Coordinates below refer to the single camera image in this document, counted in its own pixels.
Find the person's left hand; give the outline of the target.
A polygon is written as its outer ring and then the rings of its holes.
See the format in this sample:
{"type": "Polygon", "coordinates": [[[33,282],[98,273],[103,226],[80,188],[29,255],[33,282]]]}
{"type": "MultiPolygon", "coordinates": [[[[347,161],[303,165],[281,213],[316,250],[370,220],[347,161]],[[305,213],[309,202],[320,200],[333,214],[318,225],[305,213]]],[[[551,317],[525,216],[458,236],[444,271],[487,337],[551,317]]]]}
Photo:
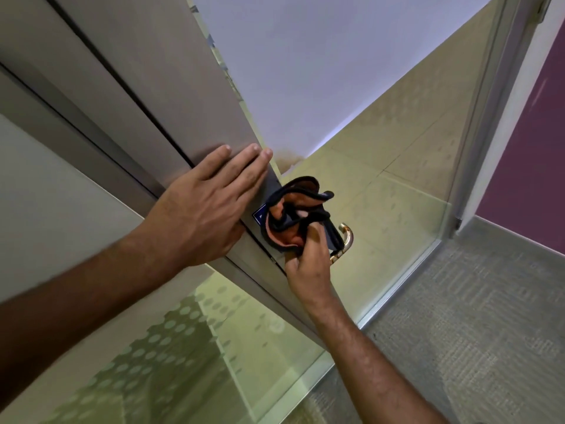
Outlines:
{"type": "MultiPolygon", "coordinates": [[[[246,148],[263,149],[258,144],[246,148]]],[[[237,202],[234,158],[238,154],[231,155],[209,180],[175,180],[144,219],[141,228],[167,268],[179,272],[211,262],[226,255],[243,235],[245,228],[240,220],[257,193],[249,203],[237,202]]]]}

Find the person's right hand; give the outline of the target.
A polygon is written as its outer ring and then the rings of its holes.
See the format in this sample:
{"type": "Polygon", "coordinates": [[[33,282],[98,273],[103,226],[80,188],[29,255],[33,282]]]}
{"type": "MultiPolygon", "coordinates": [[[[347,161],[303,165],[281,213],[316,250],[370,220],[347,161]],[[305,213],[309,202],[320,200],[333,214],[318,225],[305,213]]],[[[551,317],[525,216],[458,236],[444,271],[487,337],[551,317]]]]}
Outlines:
{"type": "Polygon", "coordinates": [[[285,272],[291,291],[309,314],[330,303],[330,266],[285,266],[285,272]]]}

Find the orange and black cloth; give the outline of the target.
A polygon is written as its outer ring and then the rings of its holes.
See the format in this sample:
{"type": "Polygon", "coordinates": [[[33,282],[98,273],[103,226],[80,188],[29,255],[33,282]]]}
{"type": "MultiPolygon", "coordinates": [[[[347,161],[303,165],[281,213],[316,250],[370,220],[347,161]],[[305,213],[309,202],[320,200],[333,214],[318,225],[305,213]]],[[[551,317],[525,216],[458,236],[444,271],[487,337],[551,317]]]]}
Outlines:
{"type": "Polygon", "coordinates": [[[265,201],[269,213],[260,226],[263,239],[282,253],[293,251],[299,256],[307,236],[307,227],[318,222],[323,225],[330,255],[343,247],[343,236],[330,219],[324,204],[334,192],[320,190],[320,183],[312,176],[295,178],[273,192],[265,201]]]}

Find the grey door with glass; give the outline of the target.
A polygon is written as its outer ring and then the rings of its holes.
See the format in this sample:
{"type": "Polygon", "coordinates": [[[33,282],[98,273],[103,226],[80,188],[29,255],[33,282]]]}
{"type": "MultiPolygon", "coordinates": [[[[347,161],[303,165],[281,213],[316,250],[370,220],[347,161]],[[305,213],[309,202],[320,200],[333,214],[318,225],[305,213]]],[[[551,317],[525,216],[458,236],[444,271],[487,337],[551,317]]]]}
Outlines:
{"type": "MultiPolygon", "coordinates": [[[[0,0],[0,299],[128,233],[221,145],[260,140],[188,0],[0,0]]],[[[281,424],[332,367],[252,214],[71,349],[1,424],[281,424]]]]}

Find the person's right forearm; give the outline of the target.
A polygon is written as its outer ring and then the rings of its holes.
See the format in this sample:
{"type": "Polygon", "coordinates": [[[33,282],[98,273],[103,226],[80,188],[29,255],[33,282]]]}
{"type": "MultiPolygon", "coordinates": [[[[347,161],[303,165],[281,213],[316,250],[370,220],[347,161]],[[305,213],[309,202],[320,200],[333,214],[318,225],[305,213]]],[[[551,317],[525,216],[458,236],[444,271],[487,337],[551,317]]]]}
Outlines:
{"type": "Polygon", "coordinates": [[[364,335],[331,293],[301,295],[300,301],[364,424],[448,424],[364,335]]]}

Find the person's left forearm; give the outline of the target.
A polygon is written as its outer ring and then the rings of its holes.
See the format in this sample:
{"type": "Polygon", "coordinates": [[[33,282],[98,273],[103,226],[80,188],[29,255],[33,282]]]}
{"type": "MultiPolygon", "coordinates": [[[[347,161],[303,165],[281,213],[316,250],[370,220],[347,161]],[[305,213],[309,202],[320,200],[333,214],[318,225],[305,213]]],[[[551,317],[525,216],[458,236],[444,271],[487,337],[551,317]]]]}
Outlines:
{"type": "Polygon", "coordinates": [[[141,226],[0,305],[0,410],[66,351],[173,277],[185,239],[141,226]]]}

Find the white skirting board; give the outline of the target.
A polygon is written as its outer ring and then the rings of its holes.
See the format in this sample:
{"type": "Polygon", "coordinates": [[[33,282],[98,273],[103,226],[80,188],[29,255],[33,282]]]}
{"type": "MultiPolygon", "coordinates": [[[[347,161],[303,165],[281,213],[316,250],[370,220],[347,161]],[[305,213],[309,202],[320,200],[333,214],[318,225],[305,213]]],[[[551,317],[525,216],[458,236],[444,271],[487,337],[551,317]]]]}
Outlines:
{"type": "Polygon", "coordinates": [[[510,229],[502,227],[502,226],[500,226],[496,223],[493,223],[493,222],[491,222],[491,221],[489,221],[485,218],[482,218],[480,216],[474,215],[470,218],[469,221],[467,221],[465,223],[463,223],[463,221],[459,220],[458,218],[456,220],[457,220],[456,228],[455,228],[455,231],[454,231],[456,235],[462,234],[466,230],[466,228],[468,228],[468,227],[472,227],[477,223],[481,223],[482,225],[488,226],[489,228],[504,232],[505,234],[512,235],[512,236],[518,238],[519,240],[525,241],[525,242],[531,244],[532,246],[537,247],[539,249],[543,249],[543,250],[545,250],[545,251],[547,251],[547,252],[549,252],[549,253],[551,253],[555,256],[558,256],[560,258],[565,258],[565,254],[563,254],[559,251],[556,251],[555,249],[551,249],[550,247],[548,247],[548,246],[546,246],[542,243],[536,242],[536,241],[534,241],[530,238],[527,238],[524,235],[520,235],[520,234],[518,234],[518,233],[516,233],[516,232],[514,232],[510,229]]]}

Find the metal glass bottom rail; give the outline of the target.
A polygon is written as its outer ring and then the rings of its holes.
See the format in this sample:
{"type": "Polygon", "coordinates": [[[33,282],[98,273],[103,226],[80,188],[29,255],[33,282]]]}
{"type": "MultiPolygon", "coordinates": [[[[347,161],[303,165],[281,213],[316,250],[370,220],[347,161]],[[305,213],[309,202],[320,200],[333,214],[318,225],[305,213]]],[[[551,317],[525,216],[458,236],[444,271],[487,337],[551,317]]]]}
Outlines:
{"type": "Polygon", "coordinates": [[[385,308],[385,305],[392,300],[392,298],[398,293],[401,288],[414,276],[416,276],[417,272],[423,268],[423,266],[428,263],[432,257],[436,254],[437,250],[440,249],[444,240],[438,239],[435,240],[424,252],[412,263],[409,265],[406,270],[402,271],[399,276],[397,276],[392,284],[390,284],[383,294],[378,297],[378,300],[375,302],[373,306],[369,308],[369,310],[364,314],[364,316],[359,320],[357,323],[360,329],[364,329],[375,317],[378,315],[382,309],[385,308]]]}

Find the frosted glass wall panel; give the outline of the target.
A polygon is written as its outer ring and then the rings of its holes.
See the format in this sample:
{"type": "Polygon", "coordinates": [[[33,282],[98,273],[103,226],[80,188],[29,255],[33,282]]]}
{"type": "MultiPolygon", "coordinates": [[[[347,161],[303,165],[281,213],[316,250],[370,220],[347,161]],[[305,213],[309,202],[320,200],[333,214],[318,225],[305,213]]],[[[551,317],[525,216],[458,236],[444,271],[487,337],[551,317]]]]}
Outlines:
{"type": "Polygon", "coordinates": [[[284,93],[267,137],[354,232],[332,283],[355,322],[445,230],[502,1],[286,0],[270,28],[284,93]]]}

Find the grey metal door frame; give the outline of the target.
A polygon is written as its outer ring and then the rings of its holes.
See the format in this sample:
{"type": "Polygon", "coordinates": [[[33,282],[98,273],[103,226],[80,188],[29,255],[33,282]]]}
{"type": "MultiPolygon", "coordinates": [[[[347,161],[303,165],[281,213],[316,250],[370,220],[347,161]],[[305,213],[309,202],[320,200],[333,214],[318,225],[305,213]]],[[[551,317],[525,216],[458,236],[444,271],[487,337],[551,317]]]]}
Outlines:
{"type": "Polygon", "coordinates": [[[565,0],[498,0],[473,94],[442,238],[476,215],[561,25],[565,0]]]}

